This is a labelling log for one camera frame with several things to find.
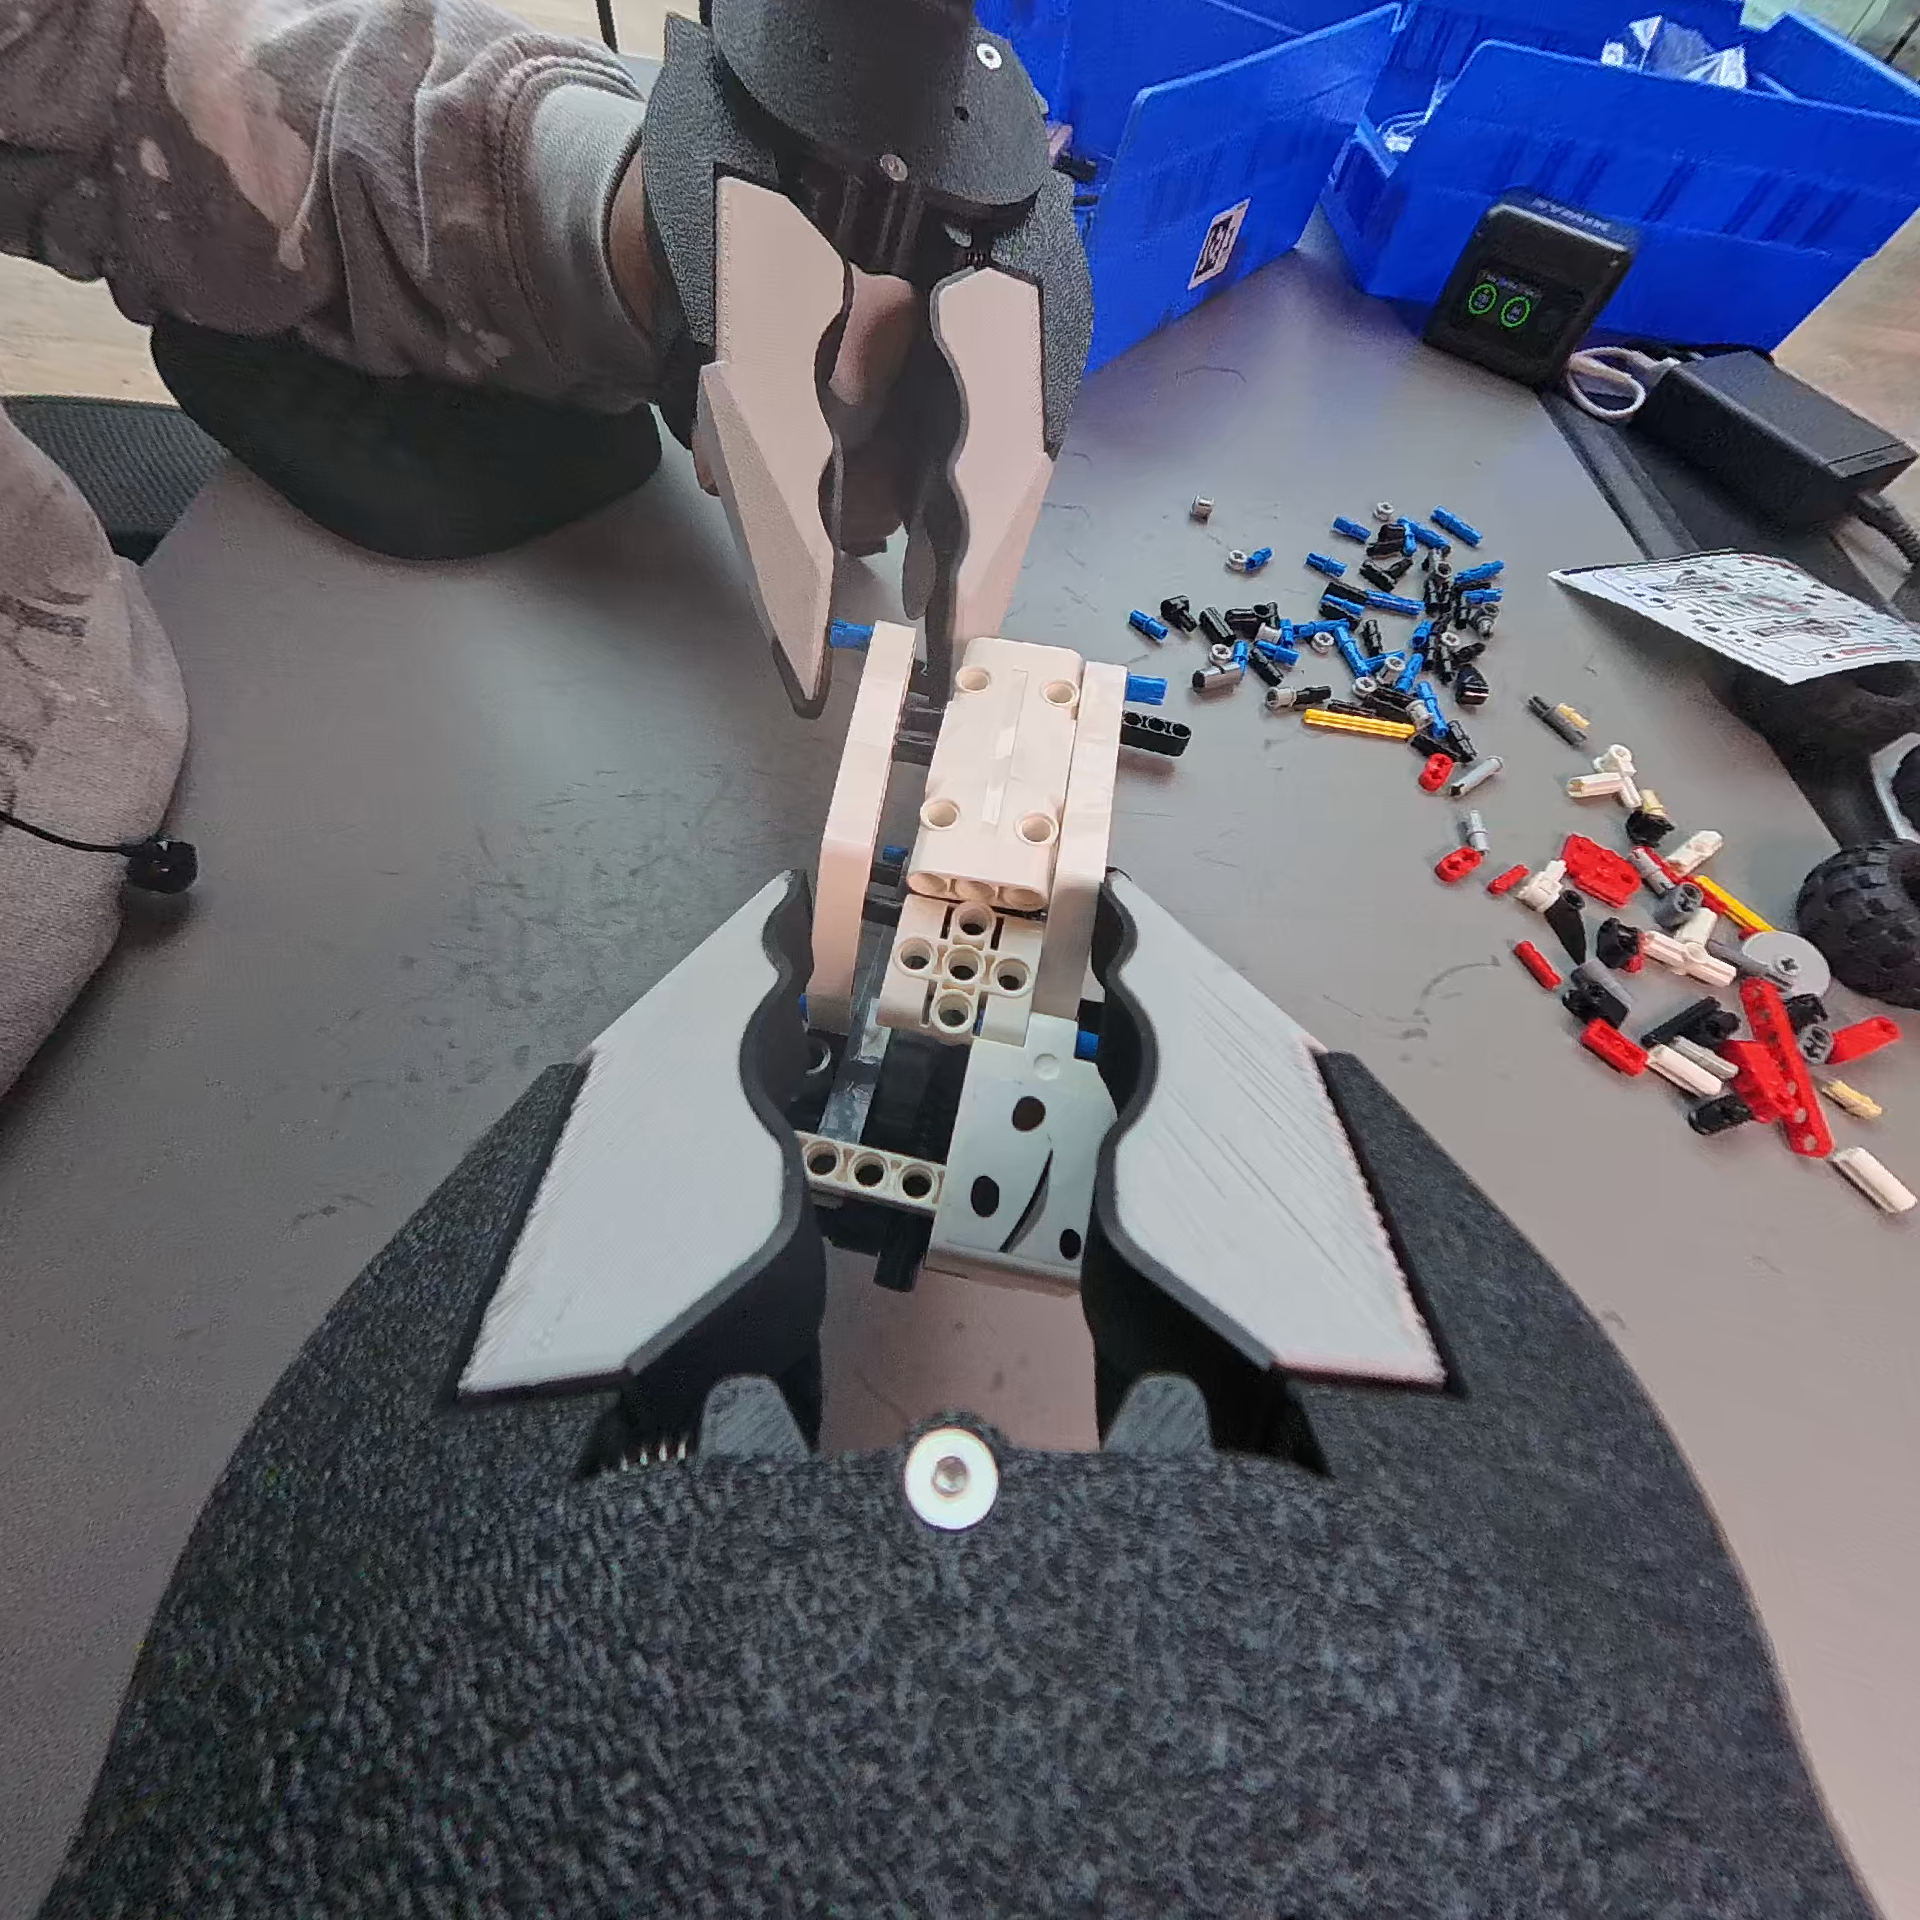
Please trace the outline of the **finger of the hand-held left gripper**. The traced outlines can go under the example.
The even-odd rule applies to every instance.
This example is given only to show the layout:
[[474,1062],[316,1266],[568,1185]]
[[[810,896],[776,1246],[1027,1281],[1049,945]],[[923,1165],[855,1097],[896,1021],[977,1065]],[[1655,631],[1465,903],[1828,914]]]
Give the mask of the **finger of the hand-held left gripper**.
[[723,175],[713,196],[713,357],[698,449],[727,506],[753,598],[798,716],[833,684],[834,542],[823,492],[841,454],[823,381],[850,302],[848,262],[791,198]]
[[1009,272],[944,279],[921,366],[903,606],[923,626],[929,702],[944,705],[958,656],[1002,633],[1049,489],[1041,287]]

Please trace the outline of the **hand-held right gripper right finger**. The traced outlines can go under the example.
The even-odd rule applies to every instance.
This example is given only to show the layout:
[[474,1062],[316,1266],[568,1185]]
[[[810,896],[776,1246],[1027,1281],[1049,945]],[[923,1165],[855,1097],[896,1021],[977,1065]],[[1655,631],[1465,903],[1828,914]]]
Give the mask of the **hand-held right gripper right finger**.
[[1321,1041],[1127,873],[1099,887],[1092,974],[1113,1103],[1089,1221],[1102,1440],[1153,1375],[1191,1383],[1217,1448],[1315,1448],[1296,1383],[1444,1391]]

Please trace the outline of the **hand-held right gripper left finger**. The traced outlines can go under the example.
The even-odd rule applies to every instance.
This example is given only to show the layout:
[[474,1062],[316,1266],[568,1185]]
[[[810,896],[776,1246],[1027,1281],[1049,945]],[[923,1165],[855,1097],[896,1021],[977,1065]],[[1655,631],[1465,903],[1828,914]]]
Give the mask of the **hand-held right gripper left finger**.
[[825,1236],[791,1118],[812,1088],[810,935],[786,871],[584,1052],[460,1404],[609,1388],[638,1440],[684,1437],[716,1384],[762,1375],[818,1447]]

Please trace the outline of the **brick-built truck chassis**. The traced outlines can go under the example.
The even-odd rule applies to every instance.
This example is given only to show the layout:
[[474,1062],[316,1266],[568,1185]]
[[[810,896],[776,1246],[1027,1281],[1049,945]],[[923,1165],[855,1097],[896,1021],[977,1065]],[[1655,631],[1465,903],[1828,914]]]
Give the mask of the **brick-built truck chassis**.
[[810,1026],[796,1105],[812,1194],[876,1280],[1078,1292],[1098,1148],[1098,894],[1124,753],[1193,730],[1164,679],[971,639],[934,708],[908,684],[859,943],[852,1030]]

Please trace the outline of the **white angled brick beam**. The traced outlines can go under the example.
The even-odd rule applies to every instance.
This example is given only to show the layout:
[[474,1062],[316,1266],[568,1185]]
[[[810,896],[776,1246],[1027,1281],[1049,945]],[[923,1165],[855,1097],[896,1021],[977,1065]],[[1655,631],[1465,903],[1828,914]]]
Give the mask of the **white angled brick beam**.
[[898,621],[874,628],[825,815],[812,912],[808,1021],[836,1038],[852,1030],[863,914],[918,654],[915,628]]

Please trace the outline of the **person's left forearm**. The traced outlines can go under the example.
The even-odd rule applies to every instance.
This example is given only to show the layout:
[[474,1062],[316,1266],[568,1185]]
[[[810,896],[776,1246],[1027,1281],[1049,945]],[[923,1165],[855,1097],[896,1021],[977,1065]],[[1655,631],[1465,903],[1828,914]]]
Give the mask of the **person's left forearm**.
[[644,102],[495,5],[4,5],[4,250],[102,281],[304,517],[488,554],[642,484],[609,264]]

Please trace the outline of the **grey desk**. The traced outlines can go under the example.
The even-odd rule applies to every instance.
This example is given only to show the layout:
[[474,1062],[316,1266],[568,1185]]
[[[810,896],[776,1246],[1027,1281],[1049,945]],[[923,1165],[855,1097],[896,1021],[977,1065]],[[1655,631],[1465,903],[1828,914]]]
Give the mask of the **grey desk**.
[[[1210,496],[1208,524],[1190,518]],[[1184,758],[1111,849],[1363,1058],[1582,1295],[1687,1453],[1809,1759],[1916,1916],[1916,1218],[1776,1135],[1695,1138],[1516,966],[1529,918],[1433,862],[1404,751],[1195,702],[1124,628],[1170,591],[1294,598],[1378,500],[1505,559],[1471,730],[1496,862],[1567,832],[1570,702],[1779,921],[1833,844],[1716,664],[1564,591],[1636,545],[1537,397],[1430,351],[1323,233],[1089,377],[1014,633],[1169,676]],[[676,447],[507,554],[375,559],[224,469],[147,566],[184,664],[201,849],[4,1101],[4,1916],[35,1916],[147,1622],[281,1369],[514,1103],[784,868],[812,866],[857,674],[794,716],[724,514]]]

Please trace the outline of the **person's left hand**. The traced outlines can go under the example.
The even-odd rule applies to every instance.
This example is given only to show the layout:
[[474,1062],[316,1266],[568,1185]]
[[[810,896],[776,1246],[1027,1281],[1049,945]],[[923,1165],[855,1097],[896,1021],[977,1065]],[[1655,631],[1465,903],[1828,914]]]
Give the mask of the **person's left hand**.
[[702,359],[644,198],[642,145],[626,160],[609,205],[609,264],[654,372],[651,405],[668,431],[694,449]]

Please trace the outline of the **black device green display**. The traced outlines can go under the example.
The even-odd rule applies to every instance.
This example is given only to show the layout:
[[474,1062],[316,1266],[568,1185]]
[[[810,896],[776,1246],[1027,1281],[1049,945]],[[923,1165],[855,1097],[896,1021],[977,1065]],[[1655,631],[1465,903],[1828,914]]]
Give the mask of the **black device green display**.
[[1425,343],[1531,390],[1561,377],[1636,260],[1642,231],[1511,186],[1480,216]]

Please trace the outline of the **black toy tyre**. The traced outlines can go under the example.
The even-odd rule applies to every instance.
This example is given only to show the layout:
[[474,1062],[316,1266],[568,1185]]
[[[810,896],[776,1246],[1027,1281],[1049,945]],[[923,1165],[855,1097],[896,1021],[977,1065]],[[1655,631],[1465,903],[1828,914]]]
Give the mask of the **black toy tyre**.
[[1850,992],[1919,1010],[1919,845],[1889,838],[1828,855],[1803,878],[1794,922]]
[[1800,684],[1744,669],[1734,705],[1783,758],[1873,753],[1919,730],[1919,664],[1876,662]]

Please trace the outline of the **grey bleached hoodie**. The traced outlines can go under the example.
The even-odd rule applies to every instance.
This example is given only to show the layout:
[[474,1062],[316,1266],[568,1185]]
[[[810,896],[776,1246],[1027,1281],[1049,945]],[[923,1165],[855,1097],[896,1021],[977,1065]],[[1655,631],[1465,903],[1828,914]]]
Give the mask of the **grey bleached hoodie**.
[[[111,845],[161,826],[187,740],[180,669],[138,566],[78,487],[2,421],[2,800]],[[99,974],[124,864],[2,830],[2,1086]]]

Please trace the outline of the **printed sticker sheet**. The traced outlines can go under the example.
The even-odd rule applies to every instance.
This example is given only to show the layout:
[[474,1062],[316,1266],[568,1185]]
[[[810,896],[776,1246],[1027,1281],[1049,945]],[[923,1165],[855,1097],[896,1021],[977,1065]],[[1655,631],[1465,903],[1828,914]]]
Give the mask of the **printed sticker sheet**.
[[1561,566],[1550,577],[1783,685],[1871,664],[1919,664],[1911,621],[1769,554],[1713,551]]

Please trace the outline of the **blue plastic bin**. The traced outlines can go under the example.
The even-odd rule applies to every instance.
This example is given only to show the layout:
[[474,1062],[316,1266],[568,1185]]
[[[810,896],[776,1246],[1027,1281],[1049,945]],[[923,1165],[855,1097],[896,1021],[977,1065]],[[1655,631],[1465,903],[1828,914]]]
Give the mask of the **blue plastic bin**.
[[[1528,186],[1640,229],[1592,334],[1776,346],[1914,216],[1919,87],[1825,22],[1743,12],[1404,5],[1321,200],[1358,287],[1432,316],[1481,214]],[[1599,61],[1654,14],[1739,40],[1747,89]]]

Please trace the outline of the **black power adapter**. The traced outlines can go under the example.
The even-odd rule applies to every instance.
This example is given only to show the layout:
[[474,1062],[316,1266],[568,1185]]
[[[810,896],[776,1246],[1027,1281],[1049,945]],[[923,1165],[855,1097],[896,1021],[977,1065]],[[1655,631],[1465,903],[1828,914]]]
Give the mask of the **black power adapter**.
[[1753,350],[1667,366],[1631,425],[1792,532],[1851,517],[1916,463],[1906,438]]

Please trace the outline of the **crumpled clear plastic bags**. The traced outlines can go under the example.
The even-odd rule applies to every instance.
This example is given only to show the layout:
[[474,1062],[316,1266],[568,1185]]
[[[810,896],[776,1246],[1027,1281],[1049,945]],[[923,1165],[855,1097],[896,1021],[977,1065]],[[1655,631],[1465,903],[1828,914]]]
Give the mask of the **crumpled clear plastic bags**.
[[1716,89],[1747,89],[1747,57],[1739,40],[1720,42],[1667,15],[1636,15],[1600,42],[1599,61],[1667,79]]

